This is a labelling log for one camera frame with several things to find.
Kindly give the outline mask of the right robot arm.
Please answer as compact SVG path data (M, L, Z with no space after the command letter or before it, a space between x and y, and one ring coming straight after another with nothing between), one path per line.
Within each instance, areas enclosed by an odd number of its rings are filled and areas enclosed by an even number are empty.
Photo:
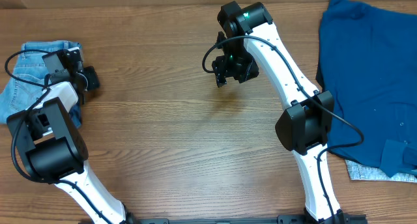
M223 51L212 62L216 84L227 78L239 83L264 70L278 93L283 113L275 125L280 143L293 153L304 186L305 223L345 223L347 216L334 195L326 157L334 99L300 71L286 50L272 16L262 3L240 8L223 5L217 20L222 27L216 48Z

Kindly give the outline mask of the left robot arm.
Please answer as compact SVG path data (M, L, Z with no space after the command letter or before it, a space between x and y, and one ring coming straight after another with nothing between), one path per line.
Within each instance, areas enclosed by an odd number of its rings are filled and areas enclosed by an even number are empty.
M83 65L81 48L43 51L48 73L42 95L27 109L8 117L11 157L27 180L53 184L73 198L93 223L137 223L93 172L85 141L70 118L84 94L99 88L92 66Z

